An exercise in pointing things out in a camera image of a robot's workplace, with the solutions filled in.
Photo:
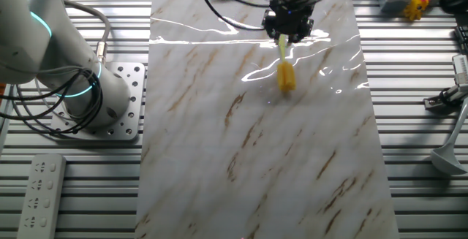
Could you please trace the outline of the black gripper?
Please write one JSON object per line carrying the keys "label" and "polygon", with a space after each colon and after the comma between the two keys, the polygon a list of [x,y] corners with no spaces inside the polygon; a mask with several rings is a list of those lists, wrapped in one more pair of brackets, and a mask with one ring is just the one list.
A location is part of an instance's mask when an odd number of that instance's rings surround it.
{"label": "black gripper", "polygon": [[280,5],[279,1],[270,1],[262,26],[276,44],[279,43],[281,34],[287,36],[288,44],[298,43],[312,31],[313,9],[313,5]]}

